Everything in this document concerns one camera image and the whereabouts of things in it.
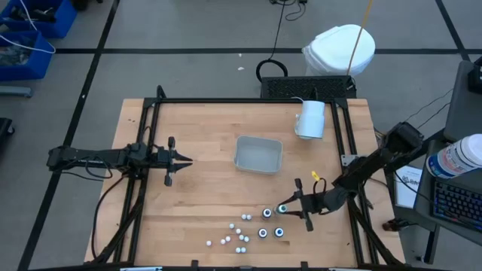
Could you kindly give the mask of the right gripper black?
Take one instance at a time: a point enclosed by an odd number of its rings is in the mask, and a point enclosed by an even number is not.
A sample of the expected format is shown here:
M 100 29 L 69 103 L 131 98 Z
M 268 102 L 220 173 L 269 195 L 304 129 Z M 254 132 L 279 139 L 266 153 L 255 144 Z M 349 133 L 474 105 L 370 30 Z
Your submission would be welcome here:
M 307 231 L 312 232 L 313 222 L 311 221 L 310 214 L 316 214 L 316 213 L 322 212 L 324 207 L 322 206 L 321 197 L 324 191 L 322 191 L 321 193 L 316 192 L 316 187 L 317 187 L 317 184 L 319 183 L 318 181 L 315 181 L 313 183 L 313 192 L 310 194 L 304 194 L 303 185 L 299 178 L 296 178 L 294 180 L 294 183 L 297 190 L 287 200 L 279 203 L 278 206 L 287 205 L 290 202 L 299 200 L 300 207 L 301 207 L 300 211 L 286 211 L 286 212 L 283 212 L 283 214 L 294 215 L 304 220 Z

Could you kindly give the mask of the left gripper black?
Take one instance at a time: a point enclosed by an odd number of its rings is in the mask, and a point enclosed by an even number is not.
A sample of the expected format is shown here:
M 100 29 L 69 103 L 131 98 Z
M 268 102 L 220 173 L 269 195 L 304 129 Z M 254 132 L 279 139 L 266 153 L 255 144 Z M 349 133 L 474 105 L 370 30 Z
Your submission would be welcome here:
M 192 166 L 193 163 L 176 163 L 173 160 L 189 161 L 193 160 L 175 151 L 175 138 L 170 136 L 168 138 L 168 148 L 163 146 L 157 146 L 157 162 L 160 163 L 160 167 L 166 170 L 166 176 L 164 178 L 164 184 L 167 187 L 172 186 L 172 176 L 179 170 Z

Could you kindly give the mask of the grey plastic bin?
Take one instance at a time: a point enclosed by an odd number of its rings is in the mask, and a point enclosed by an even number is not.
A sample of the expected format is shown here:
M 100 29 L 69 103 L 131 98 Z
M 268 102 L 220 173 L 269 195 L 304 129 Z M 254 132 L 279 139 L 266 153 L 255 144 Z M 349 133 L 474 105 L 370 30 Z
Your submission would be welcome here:
M 282 151 L 281 141 L 241 135 L 236 140 L 233 163 L 239 170 L 274 175 L 281 169 Z

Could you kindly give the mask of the white paper sheet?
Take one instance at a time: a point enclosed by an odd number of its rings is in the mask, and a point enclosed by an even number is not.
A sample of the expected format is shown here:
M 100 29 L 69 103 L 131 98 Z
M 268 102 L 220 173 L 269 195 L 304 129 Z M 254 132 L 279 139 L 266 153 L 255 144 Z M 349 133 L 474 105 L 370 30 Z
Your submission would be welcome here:
M 412 209 L 415 204 L 416 190 L 423 171 L 411 166 L 403 166 L 395 172 L 395 205 Z

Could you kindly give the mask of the black perforated computer case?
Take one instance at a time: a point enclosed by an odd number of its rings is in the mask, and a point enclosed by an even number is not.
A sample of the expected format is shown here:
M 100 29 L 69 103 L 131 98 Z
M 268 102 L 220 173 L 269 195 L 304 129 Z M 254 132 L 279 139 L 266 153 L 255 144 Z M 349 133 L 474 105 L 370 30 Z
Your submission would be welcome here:
M 318 99 L 356 98 L 355 81 L 350 76 L 265 77 L 261 79 L 263 99 Z

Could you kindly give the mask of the dark grey desk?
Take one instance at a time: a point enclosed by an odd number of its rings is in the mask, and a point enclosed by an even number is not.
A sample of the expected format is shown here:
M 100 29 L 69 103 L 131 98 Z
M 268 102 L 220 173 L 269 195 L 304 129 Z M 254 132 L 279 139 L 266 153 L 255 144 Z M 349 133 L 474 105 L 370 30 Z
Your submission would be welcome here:
M 469 229 L 461 224 L 455 224 L 448 220 L 431 216 L 432 205 L 429 203 L 429 200 L 432 198 L 432 190 L 435 181 L 440 181 L 440 179 L 431 176 L 427 169 L 423 167 L 422 177 L 419 182 L 419 195 L 416 196 L 414 210 L 424 218 L 436 223 L 440 227 L 443 227 L 444 229 L 449 230 L 450 232 L 455 233 L 464 239 L 482 246 L 481 231 L 476 231 L 472 228 Z M 482 193 L 482 169 L 466 173 L 457 178 L 449 179 L 448 182 L 457 187 Z

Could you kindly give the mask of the black backlit keyboard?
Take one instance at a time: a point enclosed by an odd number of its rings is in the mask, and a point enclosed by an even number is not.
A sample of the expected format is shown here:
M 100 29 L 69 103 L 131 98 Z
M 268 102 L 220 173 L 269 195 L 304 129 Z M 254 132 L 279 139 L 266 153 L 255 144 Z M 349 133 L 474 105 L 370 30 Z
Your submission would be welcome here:
M 435 181 L 431 198 L 432 217 L 482 231 L 482 193 Z

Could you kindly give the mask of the white bagged trash can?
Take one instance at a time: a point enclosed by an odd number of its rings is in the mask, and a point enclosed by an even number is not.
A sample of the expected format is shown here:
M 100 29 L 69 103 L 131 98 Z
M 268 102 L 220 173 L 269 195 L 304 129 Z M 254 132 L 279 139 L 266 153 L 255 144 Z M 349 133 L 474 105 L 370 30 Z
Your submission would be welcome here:
M 350 75 L 362 73 L 374 57 L 374 38 L 363 29 L 357 46 L 360 26 L 335 26 L 317 35 L 302 49 L 306 76 Z

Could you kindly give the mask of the white wipes canister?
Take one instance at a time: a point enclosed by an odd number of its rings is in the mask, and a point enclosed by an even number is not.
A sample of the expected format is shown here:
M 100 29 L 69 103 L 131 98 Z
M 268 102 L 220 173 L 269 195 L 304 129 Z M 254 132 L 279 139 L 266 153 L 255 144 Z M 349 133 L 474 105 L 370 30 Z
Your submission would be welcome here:
M 466 136 L 431 155 L 426 168 L 432 176 L 444 179 L 482 169 L 482 134 Z

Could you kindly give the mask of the blue plastic storage bin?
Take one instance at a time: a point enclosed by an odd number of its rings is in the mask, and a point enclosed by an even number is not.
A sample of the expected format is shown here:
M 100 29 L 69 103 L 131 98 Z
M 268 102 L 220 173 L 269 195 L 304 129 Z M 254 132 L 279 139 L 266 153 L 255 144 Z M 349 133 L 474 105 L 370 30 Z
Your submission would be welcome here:
M 0 33 L 0 81 L 42 79 L 54 53 L 38 31 Z
M 64 38 L 76 15 L 70 0 L 9 0 L 0 12 L 0 24 L 13 31 L 37 30 L 45 38 Z

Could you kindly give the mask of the black floor object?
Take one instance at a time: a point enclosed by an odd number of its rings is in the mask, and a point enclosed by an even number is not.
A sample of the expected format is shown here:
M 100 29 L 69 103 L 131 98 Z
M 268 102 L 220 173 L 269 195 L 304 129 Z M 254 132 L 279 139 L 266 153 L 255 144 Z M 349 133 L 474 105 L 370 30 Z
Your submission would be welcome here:
M 0 149 L 4 147 L 8 139 L 15 133 L 12 119 L 0 117 Z

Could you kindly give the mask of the grey floor bar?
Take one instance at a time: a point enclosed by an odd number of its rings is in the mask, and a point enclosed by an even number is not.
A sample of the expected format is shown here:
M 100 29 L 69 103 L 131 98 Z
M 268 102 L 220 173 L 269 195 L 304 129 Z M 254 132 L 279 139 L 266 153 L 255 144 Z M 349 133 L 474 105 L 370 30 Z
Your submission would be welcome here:
M 0 86 L 0 96 L 22 96 L 30 98 L 33 90 L 30 87 Z

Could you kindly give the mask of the light grey desk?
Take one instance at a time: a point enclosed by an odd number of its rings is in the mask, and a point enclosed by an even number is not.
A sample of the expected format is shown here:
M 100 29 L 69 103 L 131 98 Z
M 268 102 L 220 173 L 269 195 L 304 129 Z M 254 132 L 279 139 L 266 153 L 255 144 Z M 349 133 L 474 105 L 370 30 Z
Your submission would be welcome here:
M 482 94 L 473 93 L 468 87 L 468 74 L 474 63 L 461 61 L 459 64 L 444 137 L 456 142 L 466 136 L 482 134 Z

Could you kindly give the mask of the black desktop device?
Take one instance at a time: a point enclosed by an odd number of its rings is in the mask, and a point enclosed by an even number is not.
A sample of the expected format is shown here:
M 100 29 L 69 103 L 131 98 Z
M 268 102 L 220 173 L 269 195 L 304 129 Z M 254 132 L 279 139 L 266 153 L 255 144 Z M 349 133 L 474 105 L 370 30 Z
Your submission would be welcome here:
M 482 95 L 482 56 L 474 62 L 473 69 L 468 73 L 468 88 Z

